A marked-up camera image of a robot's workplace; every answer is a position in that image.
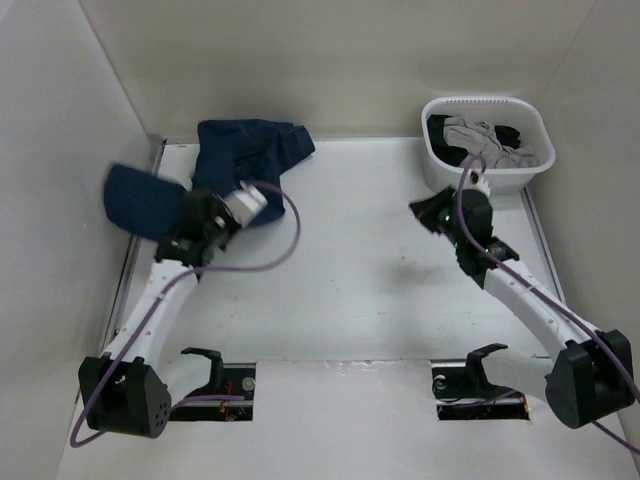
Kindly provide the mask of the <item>dark blue denim trousers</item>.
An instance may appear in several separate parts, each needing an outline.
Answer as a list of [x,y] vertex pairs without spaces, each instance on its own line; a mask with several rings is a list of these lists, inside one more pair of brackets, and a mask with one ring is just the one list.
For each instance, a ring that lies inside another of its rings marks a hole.
[[131,235],[161,241],[177,224],[183,198],[195,188],[221,197],[242,182],[267,182],[315,152],[308,130],[288,122],[260,119],[206,120],[198,124],[200,144],[189,187],[125,164],[111,166],[103,186],[107,218]]

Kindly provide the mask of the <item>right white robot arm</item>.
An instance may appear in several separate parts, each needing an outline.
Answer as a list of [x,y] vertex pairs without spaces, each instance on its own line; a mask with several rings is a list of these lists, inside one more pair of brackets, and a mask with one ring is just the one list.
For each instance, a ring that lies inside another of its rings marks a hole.
[[514,314],[546,351],[541,360],[512,354],[503,344],[469,353],[463,380],[471,393],[514,389],[545,401],[571,429],[638,400],[629,340],[579,318],[531,275],[517,252],[494,235],[487,194],[448,187],[409,208],[430,233],[450,241],[460,269]]

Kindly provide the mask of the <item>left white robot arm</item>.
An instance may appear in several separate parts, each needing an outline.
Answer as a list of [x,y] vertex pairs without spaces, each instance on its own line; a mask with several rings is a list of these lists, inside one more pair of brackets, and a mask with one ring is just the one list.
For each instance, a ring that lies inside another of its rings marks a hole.
[[189,394],[210,399],[221,393],[225,367],[220,352],[189,347],[166,368],[159,366],[160,354],[214,251],[225,249],[265,205],[263,195],[249,185],[225,198],[207,189],[183,197],[177,222],[157,245],[134,310],[103,353],[85,358],[79,368],[84,403],[79,424],[96,435],[156,438]]

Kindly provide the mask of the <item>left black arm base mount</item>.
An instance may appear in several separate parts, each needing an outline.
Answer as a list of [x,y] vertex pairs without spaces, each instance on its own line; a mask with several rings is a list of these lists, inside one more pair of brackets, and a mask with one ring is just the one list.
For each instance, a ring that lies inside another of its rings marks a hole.
[[188,347],[167,373],[171,421],[253,420],[256,363],[226,363],[218,351]]

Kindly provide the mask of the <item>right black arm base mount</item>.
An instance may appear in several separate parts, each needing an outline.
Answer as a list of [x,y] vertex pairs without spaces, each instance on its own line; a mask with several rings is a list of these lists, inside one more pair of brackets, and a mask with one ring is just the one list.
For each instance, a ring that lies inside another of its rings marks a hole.
[[464,360],[431,363],[432,394],[440,421],[530,419],[526,397],[491,384],[484,373],[481,361],[506,349],[506,345],[494,343],[472,351]]

